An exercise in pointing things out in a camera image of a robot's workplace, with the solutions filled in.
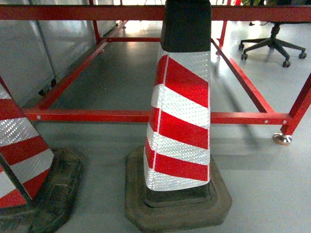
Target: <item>chair wheel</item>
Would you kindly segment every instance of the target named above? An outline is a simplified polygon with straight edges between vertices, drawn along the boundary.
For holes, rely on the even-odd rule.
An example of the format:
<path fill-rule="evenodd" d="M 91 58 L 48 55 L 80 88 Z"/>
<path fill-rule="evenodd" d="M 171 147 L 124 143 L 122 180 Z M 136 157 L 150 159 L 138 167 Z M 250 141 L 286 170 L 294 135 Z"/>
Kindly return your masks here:
<path fill-rule="evenodd" d="M 283 67 L 288 68 L 290 66 L 291 66 L 291 62 L 290 61 L 283 62 Z"/>
<path fill-rule="evenodd" d="M 307 57 L 307 54 L 305 52 L 301 52 L 299 54 L 299 59 L 305 59 Z"/>
<path fill-rule="evenodd" d="M 243 50 L 244 49 L 244 44 L 239 44 L 239 50 Z"/>
<path fill-rule="evenodd" d="M 241 56 L 241 60 L 246 60 L 248 58 L 248 54 L 242 54 L 242 56 Z"/>

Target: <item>floor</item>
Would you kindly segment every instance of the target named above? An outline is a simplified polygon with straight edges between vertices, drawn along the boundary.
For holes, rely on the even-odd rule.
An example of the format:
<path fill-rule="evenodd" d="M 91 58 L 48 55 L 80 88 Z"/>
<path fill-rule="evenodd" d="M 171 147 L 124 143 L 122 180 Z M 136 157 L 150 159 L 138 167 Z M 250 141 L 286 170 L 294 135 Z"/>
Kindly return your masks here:
<path fill-rule="evenodd" d="M 288 112 L 311 72 L 311 24 L 281 26 L 279 38 L 306 47 L 283 68 L 277 51 L 262 48 L 241 61 L 242 38 L 270 35 L 272 24 L 229 22 L 224 49 L 276 111 Z M 213 36 L 221 22 L 213 22 Z M 130 21 L 120 36 L 159 36 L 161 22 Z M 112 43 L 65 91 L 53 108 L 149 110 L 158 43 Z M 256 112 L 223 59 L 211 51 L 212 111 Z M 225 222 L 179 233 L 309 233 L 311 229 L 311 110 L 289 146 L 271 136 L 280 126 L 212 125 L 211 153 L 232 196 Z M 58 233 L 139 233 L 124 216 L 125 157 L 145 141 L 146 124 L 38 123 L 53 148 L 67 147 L 85 163 L 76 207 Z"/>

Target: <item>wall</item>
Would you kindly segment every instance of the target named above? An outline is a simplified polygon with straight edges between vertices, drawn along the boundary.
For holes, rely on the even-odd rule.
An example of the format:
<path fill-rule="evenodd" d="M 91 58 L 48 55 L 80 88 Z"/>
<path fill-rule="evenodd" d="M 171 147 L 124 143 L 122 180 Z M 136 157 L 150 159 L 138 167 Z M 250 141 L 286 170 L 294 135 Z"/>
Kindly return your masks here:
<path fill-rule="evenodd" d="M 0 0 L 0 4 L 28 4 Z M 0 20 L 0 76 L 16 102 L 24 105 L 53 72 L 35 21 Z"/>
<path fill-rule="evenodd" d="M 0 4 L 89 4 L 88 0 L 0 0 Z M 98 0 L 113 4 L 113 0 Z M 101 34 L 115 21 L 99 21 Z M 35 102 L 51 79 L 65 77 L 95 46 L 92 21 L 0 20 L 0 76 L 19 106 Z"/>

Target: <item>black cone top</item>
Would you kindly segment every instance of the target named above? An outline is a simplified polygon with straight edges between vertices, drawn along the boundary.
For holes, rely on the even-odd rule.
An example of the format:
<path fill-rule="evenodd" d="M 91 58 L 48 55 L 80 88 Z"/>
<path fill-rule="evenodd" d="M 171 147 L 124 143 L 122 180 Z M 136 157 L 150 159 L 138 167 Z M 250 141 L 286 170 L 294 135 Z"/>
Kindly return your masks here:
<path fill-rule="evenodd" d="M 167 0 L 161 47 L 167 52 L 210 51 L 209 0 Z"/>

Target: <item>metal table frame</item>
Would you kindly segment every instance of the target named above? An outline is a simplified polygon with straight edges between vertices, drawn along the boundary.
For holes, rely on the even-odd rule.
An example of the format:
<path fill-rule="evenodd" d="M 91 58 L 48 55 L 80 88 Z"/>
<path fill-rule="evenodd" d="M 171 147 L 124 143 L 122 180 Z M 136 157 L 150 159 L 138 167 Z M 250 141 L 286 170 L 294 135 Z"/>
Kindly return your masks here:
<path fill-rule="evenodd" d="M 108 43 L 159 41 L 159 38 L 153 37 L 115 37 L 128 20 L 163 20 L 163 16 L 164 6 L 94 5 L 93 0 L 90 0 L 90 5 L 79 6 L 0 5 L 0 19 L 3 20 L 92 20 L 94 24 L 97 41 L 94 52 L 76 67 L 71 74 L 63 78 L 34 108 L 23 109 L 25 115 L 28 119 L 37 121 L 148 122 L 149 111 L 51 109 L 50 107 Z M 122 20 L 122 22 L 107 37 L 101 38 L 98 33 L 97 20 Z M 254 20 L 311 22 L 311 7 L 217 5 L 212 6 L 212 20 L 222 20 L 224 22 Z M 284 135 L 292 135 L 311 104 L 311 74 L 308 76 L 290 112 L 275 112 L 237 63 L 222 51 L 225 27 L 226 23 L 224 23 L 221 38 L 212 40 L 212 43 L 259 112 L 212 112 L 211 123 L 282 125 L 281 132 Z"/>

